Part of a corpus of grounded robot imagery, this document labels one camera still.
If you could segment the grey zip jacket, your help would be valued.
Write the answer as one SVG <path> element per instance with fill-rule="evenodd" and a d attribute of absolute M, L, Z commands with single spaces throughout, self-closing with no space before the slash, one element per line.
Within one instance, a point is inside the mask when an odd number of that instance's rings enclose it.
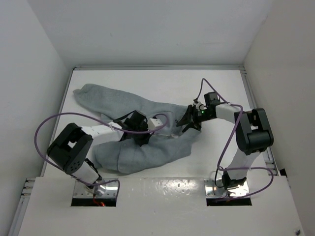
<path fill-rule="evenodd" d="M 145 99 L 133 93 L 111 89 L 94 84 L 85 84 L 73 92 L 75 101 L 85 109 L 101 114 L 101 120 L 110 122 L 132 111 L 139 111 L 146 117 L 157 115 L 169 123 L 141 147 L 133 139 L 121 142 L 103 143 L 92 148 L 90 160 L 96 168 L 105 168 L 123 174 L 132 174 L 149 168 L 163 166 L 167 163 L 187 157 L 191 154 L 193 143 L 201 133 L 189 129 L 185 133 L 176 122 L 181 119 L 186 107 L 160 103 Z"/>

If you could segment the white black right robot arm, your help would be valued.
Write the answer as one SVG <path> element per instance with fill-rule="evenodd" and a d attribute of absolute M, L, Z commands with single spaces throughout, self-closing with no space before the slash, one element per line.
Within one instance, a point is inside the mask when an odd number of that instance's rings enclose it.
<path fill-rule="evenodd" d="M 205 104 L 198 99 L 187 107 L 177 126 L 184 126 L 183 132 L 190 128 L 201 130 L 202 122 L 212 119 L 223 119 L 234 124 L 232 136 L 236 138 L 237 151 L 225 169 L 218 164 L 217 169 L 223 172 L 221 177 L 224 189 L 244 184 L 247 172 L 254 160 L 274 143 L 274 136 L 263 108 L 244 111 L 240 106 L 220 101 L 218 94 L 209 92 L 204 95 Z"/>

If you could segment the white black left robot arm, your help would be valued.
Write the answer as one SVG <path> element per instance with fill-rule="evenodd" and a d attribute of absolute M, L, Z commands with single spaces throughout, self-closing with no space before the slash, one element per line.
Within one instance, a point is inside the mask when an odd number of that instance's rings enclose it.
<path fill-rule="evenodd" d="M 85 183 L 90 190 L 103 178 L 93 162 L 87 157 L 94 146 L 133 139 L 139 146 L 147 144 L 153 130 L 162 125 L 157 118 L 147 118 L 141 112 L 133 111 L 115 119 L 107 125 L 78 126 L 69 123 L 47 149 L 47 155 L 67 175 Z"/>

